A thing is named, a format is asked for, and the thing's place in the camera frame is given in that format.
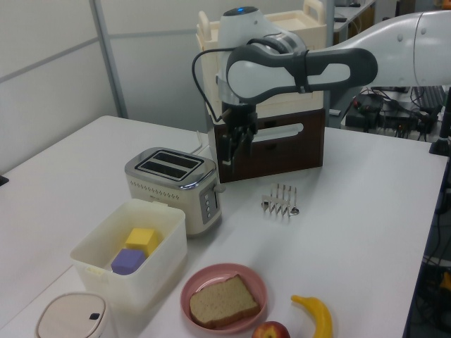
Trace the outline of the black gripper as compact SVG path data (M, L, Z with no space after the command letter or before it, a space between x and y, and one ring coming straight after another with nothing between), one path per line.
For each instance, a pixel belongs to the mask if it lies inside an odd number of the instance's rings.
M231 132L243 127L249 128L242 136L243 152L252 154L254 132L258 132L258 115L256 106L250 104L232 105L222 103L222 120L226 125L227 133L221 136L221 155L225 165L233 164L234 140Z

